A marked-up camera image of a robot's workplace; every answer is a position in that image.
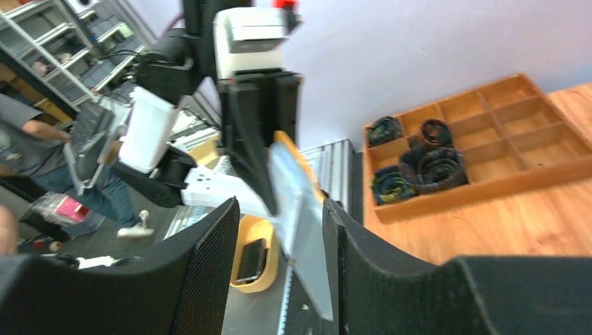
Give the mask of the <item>yellow tray with phone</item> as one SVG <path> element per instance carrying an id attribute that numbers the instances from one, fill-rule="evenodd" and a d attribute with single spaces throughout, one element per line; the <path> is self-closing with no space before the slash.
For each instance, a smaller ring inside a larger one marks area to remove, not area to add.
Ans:
<path id="1" fill-rule="evenodd" d="M 230 285 L 244 294 L 262 292 L 276 279 L 279 240 L 273 225 L 263 218 L 245 215 L 239 222 Z"/>

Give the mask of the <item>aluminium frame rails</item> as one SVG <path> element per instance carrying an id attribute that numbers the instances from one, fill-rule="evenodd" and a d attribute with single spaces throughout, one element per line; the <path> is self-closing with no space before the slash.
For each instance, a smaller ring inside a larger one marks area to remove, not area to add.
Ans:
<path id="1" fill-rule="evenodd" d="M 315 172 L 321 188 L 331 198 L 339 200 L 343 208 L 351 212 L 351 168 L 353 147 L 349 140 L 342 140 L 302 152 Z M 167 239 L 197 223 L 212 210 L 211 207 L 180 207 L 164 237 Z"/>

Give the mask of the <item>black smartphone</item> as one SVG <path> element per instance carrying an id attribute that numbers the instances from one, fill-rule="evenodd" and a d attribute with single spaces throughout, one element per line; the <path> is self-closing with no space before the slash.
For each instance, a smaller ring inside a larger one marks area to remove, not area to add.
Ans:
<path id="1" fill-rule="evenodd" d="M 257 239 L 245 244 L 242 249 L 236 282 L 239 284 L 251 283 L 258 279 L 265 269 L 266 257 L 265 239 Z"/>

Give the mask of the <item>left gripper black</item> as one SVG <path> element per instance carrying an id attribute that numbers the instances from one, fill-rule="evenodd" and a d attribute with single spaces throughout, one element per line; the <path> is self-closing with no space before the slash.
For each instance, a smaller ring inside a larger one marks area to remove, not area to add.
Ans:
<path id="1" fill-rule="evenodd" d="M 278 213 L 267 166 L 268 147 L 274 133 L 283 131 L 295 141 L 300 73 L 283 70 L 243 70 L 219 80 L 221 132 L 232 166 L 262 200 L 271 215 Z"/>

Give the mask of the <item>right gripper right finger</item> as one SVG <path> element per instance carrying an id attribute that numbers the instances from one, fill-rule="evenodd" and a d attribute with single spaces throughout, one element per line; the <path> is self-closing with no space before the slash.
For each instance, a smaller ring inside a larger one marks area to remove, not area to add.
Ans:
<path id="1" fill-rule="evenodd" d="M 591 259 L 463 256 L 436 266 L 333 200 L 323 237 L 339 334 L 590 334 Z"/>

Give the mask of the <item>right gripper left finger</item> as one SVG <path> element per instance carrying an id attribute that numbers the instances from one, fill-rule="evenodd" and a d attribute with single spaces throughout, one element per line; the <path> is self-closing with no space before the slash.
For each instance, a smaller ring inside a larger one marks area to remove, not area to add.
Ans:
<path id="1" fill-rule="evenodd" d="M 2 334 L 220 334 L 240 220 L 230 198 L 129 263 L 1 258 Z"/>

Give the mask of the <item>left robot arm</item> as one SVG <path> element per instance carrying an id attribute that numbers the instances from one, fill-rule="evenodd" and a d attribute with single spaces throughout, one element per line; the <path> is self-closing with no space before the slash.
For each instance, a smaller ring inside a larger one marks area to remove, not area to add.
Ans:
<path id="1" fill-rule="evenodd" d="M 184 27 L 169 29 L 140 57 L 112 169 L 161 207 L 190 205 L 194 195 L 212 201 L 221 186 L 206 186 L 186 135 L 175 133 L 180 114 L 211 79 L 221 104 L 217 149 L 256 194 L 263 216 L 278 216 L 271 150 L 296 137 L 302 76 L 283 65 L 281 44 L 299 25 L 297 2 L 184 1 L 182 18 Z"/>

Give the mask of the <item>wooden compartment tray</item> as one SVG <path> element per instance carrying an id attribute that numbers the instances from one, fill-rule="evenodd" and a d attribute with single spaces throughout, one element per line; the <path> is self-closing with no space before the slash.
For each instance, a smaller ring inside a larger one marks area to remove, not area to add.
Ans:
<path id="1" fill-rule="evenodd" d="M 555 186 L 591 176 L 591 141 L 525 74 L 517 73 L 409 110 L 396 118 L 404 136 L 369 147 L 364 128 L 364 217 L 384 225 Z M 399 166 L 415 147 L 422 123 L 448 123 L 453 147 L 464 155 L 463 186 L 377 205 L 371 179 L 382 168 Z"/>

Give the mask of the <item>yellow leather card holder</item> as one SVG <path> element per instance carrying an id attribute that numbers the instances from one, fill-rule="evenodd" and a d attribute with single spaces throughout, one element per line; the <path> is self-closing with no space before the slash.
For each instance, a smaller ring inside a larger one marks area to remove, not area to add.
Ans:
<path id="1" fill-rule="evenodd" d="M 287 133 L 274 133 L 269 158 L 269 173 L 278 208 L 272 223 L 279 234 L 283 252 L 318 315 L 333 321 L 323 240 L 325 196 L 308 161 Z"/>

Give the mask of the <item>person in grey shirt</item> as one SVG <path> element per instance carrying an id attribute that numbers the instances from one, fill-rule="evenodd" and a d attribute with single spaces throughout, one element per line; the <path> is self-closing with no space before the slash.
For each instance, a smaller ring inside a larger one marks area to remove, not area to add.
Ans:
<path id="1" fill-rule="evenodd" d="M 118 225 L 118 238 L 153 235 L 149 212 L 135 213 L 128 185 L 105 167 L 94 186 L 79 195 L 64 156 L 70 135 L 42 121 L 42 112 L 1 94 L 1 176 L 28 177 L 46 191 L 61 193 Z"/>

